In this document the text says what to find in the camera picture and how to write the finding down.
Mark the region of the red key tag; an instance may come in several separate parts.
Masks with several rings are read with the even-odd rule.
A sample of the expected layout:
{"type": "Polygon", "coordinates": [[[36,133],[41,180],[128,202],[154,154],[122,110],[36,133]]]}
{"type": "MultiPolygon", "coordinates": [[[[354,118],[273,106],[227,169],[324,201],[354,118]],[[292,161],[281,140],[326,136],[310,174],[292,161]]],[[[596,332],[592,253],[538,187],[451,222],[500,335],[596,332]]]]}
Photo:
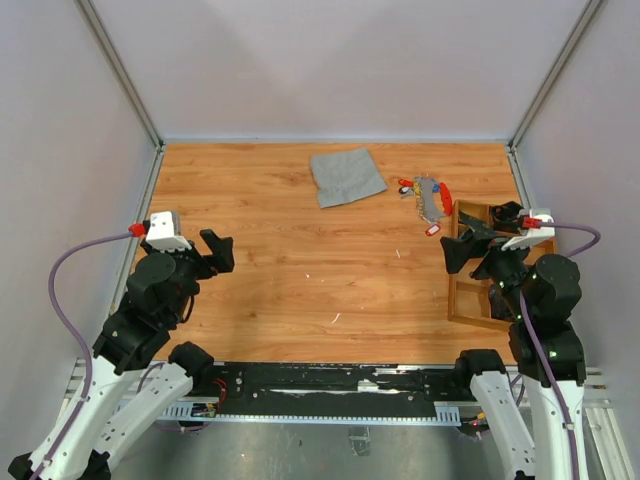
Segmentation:
{"type": "Polygon", "coordinates": [[[427,236],[434,236],[440,231],[441,227],[439,224],[432,224],[426,230],[425,234],[427,236]]]}

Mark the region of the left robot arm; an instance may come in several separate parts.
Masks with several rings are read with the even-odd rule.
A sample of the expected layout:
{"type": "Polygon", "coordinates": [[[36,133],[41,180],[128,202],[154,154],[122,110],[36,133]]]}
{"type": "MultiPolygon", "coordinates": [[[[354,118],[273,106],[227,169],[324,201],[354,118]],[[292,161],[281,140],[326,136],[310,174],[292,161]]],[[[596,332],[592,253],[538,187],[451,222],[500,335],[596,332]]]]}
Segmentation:
{"type": "Polygon", "coordinates": [[[201,231],[210,249],[202,255],[193,242],[154,238],[143,224],[123,236],[141,238],[145,256],[94,345],[76,338],[85,360],[80,387],[40,446],[12,460],[14,479],[109,479],[167,407],[189,393],[226,387],[215,377],[213,357],[191,342],[175,347],[165,365],[154,369],[151,362],[190,318],[201,281],[233,271],[233,239],[201,231]]]}

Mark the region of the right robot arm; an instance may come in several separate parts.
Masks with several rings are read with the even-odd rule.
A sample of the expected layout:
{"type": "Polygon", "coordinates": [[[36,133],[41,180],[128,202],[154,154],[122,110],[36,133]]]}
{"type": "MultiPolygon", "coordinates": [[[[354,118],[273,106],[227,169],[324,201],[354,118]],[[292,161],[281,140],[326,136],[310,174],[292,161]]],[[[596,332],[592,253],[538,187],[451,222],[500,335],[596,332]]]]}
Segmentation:
{"type": "Polygon", "coordinates": [[[493,210],[492,222],[457,211],[456,233],[440,243],[448,274],[478,261],[470,278],[490,281],[509,311],[509,347],[533,424],[523,420],[506,367],[494,350],[463,351],[455,364],[454,390],[480,404],[505,478],[586,479],[586,362],[570,323],[582,297],[578,265],[555,252],[526,261],[532,248],[555,236],[558,225],[547,211],[507,215],[503,206],[493,210]]]}

